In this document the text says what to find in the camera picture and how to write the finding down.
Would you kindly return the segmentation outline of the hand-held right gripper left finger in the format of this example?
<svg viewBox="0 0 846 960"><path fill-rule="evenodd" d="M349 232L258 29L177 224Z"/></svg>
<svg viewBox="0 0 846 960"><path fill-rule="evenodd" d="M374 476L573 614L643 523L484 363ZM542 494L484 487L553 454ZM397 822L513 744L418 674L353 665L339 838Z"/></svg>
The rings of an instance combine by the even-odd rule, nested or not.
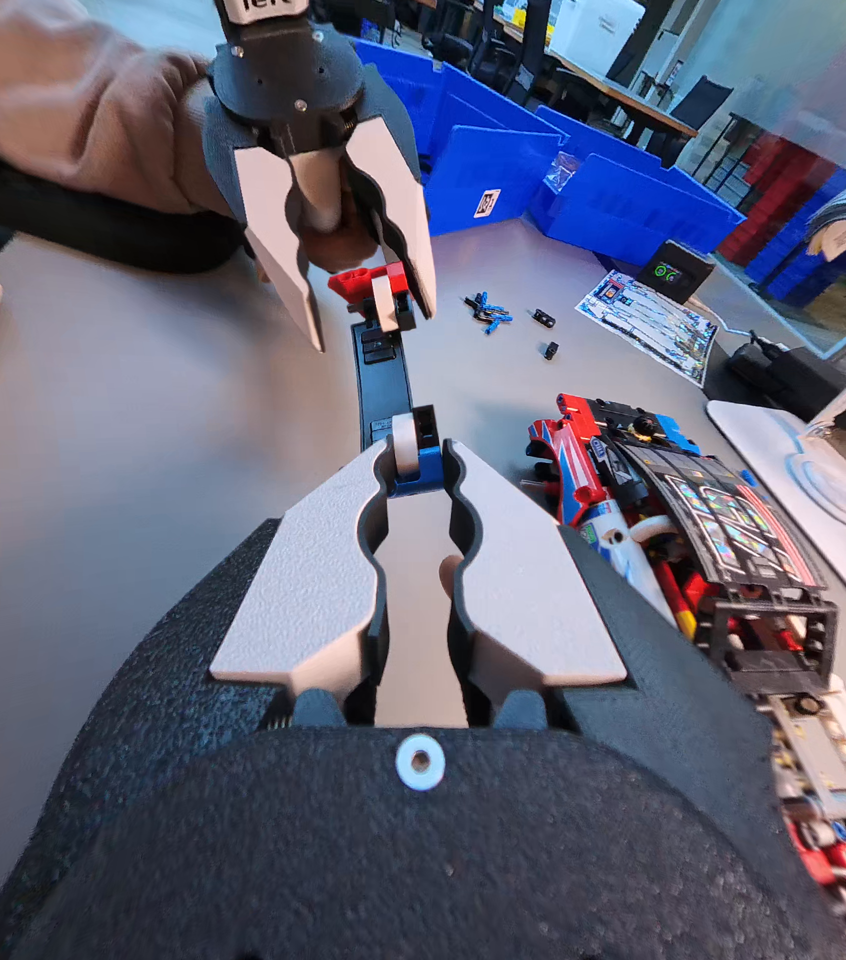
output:
<svg viewBox="0 0 846 960"><path fill-rule="evenodd" d="M393 440L373 443L289 508L210 665L218 681L322 690L341 709L379 683L389 644L386 576Z"/></svg>

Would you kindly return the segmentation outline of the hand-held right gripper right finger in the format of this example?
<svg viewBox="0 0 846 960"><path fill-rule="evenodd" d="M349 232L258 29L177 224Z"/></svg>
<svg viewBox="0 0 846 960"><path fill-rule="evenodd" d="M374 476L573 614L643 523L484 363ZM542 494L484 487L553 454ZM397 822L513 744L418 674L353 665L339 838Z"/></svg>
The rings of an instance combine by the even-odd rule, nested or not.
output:
<svg viewBox="0 0 846 960"><path fill-rule="evenodd" d="M615 686L628 670L549 512L459 440L442 447L456 574L448 649L466 711L516 690Z"/></svg>

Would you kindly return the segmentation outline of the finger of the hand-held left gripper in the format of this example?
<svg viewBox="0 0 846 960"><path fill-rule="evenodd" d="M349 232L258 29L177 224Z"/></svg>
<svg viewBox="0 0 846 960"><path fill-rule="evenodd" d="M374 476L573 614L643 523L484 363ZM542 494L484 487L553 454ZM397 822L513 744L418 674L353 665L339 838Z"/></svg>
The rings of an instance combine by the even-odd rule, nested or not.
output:
<svg viewBox="0 0 846 960"><path fill-rule="evenodd" d="M234 150L234 162L253 253L288 316L322 354L321 315L299 236L300 192L293 167L262 147Z"/></svg>
<svg viewBox="0 0 846 960"><path fill-rule="evenodd" d="M400 264L418 310L435 318L437 272L424 189L384 118L357 123L345 146L344 171L357 212L376 234L387 263Z"/></svg>

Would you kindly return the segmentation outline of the red lego piece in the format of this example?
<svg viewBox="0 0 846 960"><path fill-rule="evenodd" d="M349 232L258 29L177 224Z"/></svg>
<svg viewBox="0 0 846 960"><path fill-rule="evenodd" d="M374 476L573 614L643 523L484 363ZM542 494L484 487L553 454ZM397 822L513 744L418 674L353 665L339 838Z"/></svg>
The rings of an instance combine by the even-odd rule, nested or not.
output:
<svg viewBox="0 0 846 960"><path fill-rule="evenodd" d="M366 299L373 299L373 282L379 278L388 281L393 296L408 294L409 284L404 266L399 262L387 263L379 267L360 267L333 274L328 279L328 287L345 300L348 306L358 306Z"/></svg>

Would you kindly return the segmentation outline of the small white lego connector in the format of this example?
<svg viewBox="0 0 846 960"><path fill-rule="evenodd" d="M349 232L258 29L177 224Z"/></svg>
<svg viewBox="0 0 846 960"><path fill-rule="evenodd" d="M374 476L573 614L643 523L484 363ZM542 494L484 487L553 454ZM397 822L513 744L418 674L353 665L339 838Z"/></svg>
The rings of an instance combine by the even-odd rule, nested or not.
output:
<svg viewBox="0 0 846 960"><path fill-rule="evenodd" d="M373 308L377 322L385 333L409 332L417 327L413 298L408 293L393 295L388 280L379 277L373 282L373 298L365 299L359 305L349 305L360 315L369 318L369 310Z"/></svg>

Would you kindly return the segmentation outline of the lego race car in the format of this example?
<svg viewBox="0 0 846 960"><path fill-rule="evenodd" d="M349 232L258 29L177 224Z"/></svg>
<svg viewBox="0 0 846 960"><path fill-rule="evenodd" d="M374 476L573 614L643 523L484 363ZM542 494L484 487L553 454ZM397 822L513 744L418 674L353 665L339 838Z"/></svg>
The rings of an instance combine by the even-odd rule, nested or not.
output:
<svg viewBox="0 0 846 960"><path fill-rule="evenodd" d="M669 417L569 393L556 404L558 417L527 428L535 479L522 485L767 717L785 828L846 926L838 609L800 535Z"/></svg>

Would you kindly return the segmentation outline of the black lego panel blue end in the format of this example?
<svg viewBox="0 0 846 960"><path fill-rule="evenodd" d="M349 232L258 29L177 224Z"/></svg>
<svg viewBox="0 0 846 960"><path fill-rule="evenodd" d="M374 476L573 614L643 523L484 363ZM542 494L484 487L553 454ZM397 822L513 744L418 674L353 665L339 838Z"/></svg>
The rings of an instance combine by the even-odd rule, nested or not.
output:
<svg viewBox="0 0 846 960"><path fill-rule="evenodd" d="M362 318L350 327L357 378L359 441L362 451L393 432L393 418L411 414L418 468L397 478L393 497L413 496L443 487L441 437L434 406L413 402L401 334L385 332Z"/></svg>

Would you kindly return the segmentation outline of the black forearm brace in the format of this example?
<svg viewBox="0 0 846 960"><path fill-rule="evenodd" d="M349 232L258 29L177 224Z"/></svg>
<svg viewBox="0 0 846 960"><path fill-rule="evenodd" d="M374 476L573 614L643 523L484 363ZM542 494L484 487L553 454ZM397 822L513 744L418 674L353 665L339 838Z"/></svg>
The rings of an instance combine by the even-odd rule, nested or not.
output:
<svg viewBox="0 0 846 960"><path fill-rule="evenodd" d="M138 270L194 275L250 253L239 224L212 211L168 214L71 190L0 160L0 251L16 235Z"/></svg>

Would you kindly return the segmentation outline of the person's left forearm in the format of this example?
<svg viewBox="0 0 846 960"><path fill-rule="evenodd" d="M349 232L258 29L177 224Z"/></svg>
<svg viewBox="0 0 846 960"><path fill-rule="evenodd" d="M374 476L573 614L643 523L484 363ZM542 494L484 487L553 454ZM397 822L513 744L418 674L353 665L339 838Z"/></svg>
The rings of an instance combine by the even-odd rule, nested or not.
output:
<svg viewBox="0 0 846 960"><path fill-rule="evenodd" d="M0 2L0 159L146 209L232 217L204 160L207 66L76 2Z"/></svg>

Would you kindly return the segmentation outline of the pile of blue lego pins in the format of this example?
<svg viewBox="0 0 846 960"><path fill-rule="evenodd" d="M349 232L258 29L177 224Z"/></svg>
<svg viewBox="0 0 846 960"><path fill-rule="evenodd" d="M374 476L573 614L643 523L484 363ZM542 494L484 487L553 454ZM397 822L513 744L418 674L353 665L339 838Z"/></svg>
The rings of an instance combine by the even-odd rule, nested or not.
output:
<svg viewBox="0 0 846 960"><path fill-rule="evenodd" d="M509 310L489 302L488 291L465 296L463 302L470 309L473 319L482 325L486 336L513 322L513 314Z"/></svg>

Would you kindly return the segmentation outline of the person's left hand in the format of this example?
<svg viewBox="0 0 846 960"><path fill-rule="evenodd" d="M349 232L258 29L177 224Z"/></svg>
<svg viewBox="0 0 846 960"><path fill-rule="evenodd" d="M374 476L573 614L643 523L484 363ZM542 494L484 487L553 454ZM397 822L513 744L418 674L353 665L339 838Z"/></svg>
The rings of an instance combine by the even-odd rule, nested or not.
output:
<svg viewBox="0 0 846 960"><path fill-rule="evenodd" d="M320 232L305 222L299 235L309 263L329 274L361 267L379 248L379 240L367 227L348 189L341 192L341 218L334 231Z"/></svg>

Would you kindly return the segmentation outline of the white storage box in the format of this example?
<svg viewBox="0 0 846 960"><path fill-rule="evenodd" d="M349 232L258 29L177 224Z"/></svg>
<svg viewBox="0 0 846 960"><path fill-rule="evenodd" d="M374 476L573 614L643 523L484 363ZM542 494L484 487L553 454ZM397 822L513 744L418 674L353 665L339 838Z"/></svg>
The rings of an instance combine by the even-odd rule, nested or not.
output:
<svg viewBox="0 0 846 960"><path fill-rule="evenodd" d="M548 52L605 76L645 13L635 1L562 1Z"/></svg>

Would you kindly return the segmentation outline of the wooden work table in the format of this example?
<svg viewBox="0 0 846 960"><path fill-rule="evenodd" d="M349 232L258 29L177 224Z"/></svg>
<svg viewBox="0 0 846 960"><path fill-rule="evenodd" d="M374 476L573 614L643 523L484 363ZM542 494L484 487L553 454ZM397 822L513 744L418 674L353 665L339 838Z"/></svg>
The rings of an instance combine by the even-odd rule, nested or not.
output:
<svg viewBox="0 0 846 960"><path fill-rule="evenodd" d="M645 134L661 138L663 147L673 135L689 134L669 115L669 110L652 105L620 80L595 75L558 56L550 55L548 44L555 24L550 24L553 2L525 2L524 20L514 23L499 11L493 11L494 24L503 34L518 42L517 73L508 92L526 94L539 106L583 124L609 124L613 116L623 116L619 135L624 142L638 146Z"/></svg>

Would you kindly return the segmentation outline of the shiny sticker sheet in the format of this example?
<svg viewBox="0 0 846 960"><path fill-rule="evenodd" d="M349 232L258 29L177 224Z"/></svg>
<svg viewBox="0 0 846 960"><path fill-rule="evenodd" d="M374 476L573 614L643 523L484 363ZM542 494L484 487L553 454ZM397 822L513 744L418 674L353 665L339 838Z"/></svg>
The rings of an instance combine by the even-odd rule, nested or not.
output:
<svg viewBox="0 0 846 960"><path fill-rule="evenodd" d="M715 320L611 270L575 310L702 388L716 343Z"/></svg>

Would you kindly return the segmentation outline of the black device green display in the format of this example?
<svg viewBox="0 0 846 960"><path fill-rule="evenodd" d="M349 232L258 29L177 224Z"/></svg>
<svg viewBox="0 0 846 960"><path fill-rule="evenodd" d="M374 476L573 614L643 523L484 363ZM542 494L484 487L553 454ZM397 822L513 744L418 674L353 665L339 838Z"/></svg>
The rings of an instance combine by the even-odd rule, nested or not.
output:
<svg viewBox="0 0 846 960"><path fill-rule="evenodd" d="M705 283L716 267L709 254L700 254L693 248L669 239L663 242L635 280L647 289L684 306Z"/></svg>

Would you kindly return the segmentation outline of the black office chair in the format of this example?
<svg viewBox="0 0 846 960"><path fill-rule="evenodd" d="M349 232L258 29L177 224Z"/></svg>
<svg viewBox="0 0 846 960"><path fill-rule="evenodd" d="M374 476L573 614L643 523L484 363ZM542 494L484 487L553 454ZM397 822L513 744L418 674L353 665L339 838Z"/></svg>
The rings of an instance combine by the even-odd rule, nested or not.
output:
<svg viewBox="0 0 846 960"><path fill-rule="evenodd" d="M707 76L702 76L686 96L669 111L672 119L693 130L694 134L679 133L669 138L668 145L663 149L660 157L663 168L669 169L676 164L684 147L716 114L732 93L733 87L722 86Z"/></svg>

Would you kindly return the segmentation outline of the black power adapter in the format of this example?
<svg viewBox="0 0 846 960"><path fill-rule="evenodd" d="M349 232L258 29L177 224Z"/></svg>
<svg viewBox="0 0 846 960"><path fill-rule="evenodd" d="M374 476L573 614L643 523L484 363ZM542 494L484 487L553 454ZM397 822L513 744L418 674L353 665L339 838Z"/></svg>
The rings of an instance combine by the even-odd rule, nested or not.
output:
<svg viewBox="0 0 846 960"><path fill-rule="evenodd" d="M846 390L846 374L806 346L788 347L751 331L729 355L725 369L771 405L810 424ZM846 430L846 408L833 426Z"/></svg>

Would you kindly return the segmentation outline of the stack of red blue bins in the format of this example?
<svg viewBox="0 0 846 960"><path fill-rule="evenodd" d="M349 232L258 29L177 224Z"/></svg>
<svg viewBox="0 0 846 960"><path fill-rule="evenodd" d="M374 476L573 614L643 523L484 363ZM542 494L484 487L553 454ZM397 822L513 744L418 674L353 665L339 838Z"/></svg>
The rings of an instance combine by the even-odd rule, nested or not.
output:
<svg viewBox="0 0 846 960"><path fill-rule="evenodd" d="M832 261L809 252L810 223L846 190L846 169L771 133L741 158L744 220L717 248L771 299L807 307L846 273L846 251Z"/></svg>

